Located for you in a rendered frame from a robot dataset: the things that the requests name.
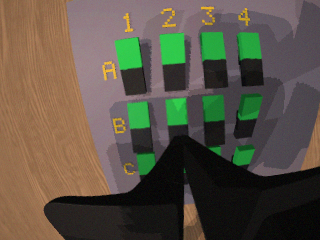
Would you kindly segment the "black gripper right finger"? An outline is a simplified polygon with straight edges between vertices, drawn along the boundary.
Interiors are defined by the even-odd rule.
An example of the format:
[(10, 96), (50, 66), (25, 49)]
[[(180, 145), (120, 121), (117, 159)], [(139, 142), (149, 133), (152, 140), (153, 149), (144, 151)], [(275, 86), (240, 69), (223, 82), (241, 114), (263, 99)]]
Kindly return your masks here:
[(320, 167), (257, 176), (191, 137), (180, 139), (205, 240), (253, 240), (265, 217), (320, 199)]

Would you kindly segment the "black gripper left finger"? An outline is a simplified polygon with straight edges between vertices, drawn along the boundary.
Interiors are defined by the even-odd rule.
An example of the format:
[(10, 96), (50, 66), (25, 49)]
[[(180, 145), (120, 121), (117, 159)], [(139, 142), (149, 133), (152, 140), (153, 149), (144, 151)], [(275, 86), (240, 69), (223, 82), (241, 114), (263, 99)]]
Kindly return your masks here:
[(183, 240), (184, 152), (180, 136), (135, 189), (104, 196), (63, 196), (44, 215), (64, 240)]

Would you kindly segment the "grey switch panel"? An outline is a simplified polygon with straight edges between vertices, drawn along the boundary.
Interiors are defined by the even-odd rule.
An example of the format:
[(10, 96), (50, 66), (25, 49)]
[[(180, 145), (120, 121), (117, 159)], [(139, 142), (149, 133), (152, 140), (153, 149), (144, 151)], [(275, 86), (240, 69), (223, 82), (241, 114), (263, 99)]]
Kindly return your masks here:
[(77, 80), (112, 195), (175, 136), (299, 172), (320, 107), (320, 0), (72, 0)]

